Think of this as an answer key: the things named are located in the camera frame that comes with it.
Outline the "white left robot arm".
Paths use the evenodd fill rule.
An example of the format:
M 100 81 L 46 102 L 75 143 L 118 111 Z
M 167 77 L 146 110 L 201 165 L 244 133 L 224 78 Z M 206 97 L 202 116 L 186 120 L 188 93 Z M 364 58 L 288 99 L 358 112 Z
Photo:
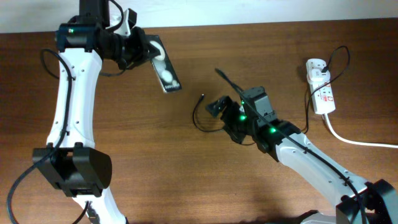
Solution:
M 45 147 L 32 160 L 50 185 L 72 198 L 92 223 L 127 223 L 111 193 L 111 158 L 95 148 L 93 110 L 98 77 L 105 60 L 125 72 L 151 62 L 165 75 L 166 92 L 179 90 L 179 80 L 158 35 L 137 26 L 132 9 L 111 23 L 109 1 L 81 1 L 78 15 L 55 35 L 60 74 L 57 104 Z

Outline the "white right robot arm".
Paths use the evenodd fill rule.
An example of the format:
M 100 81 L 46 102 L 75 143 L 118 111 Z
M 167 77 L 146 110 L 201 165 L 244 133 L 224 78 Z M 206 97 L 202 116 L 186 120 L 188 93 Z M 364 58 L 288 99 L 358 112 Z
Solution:
M 222 96 L 206 106 L 220 117 L 236 143 L 252 137 L 257 148 L 291 168 L 335 208 L 333 216 L 311 210 L 288 223 L 397 223 L 397 191 L 384 179 L 370 182 L 339 165 L 288 121 L 278 119 L 263 87 Z

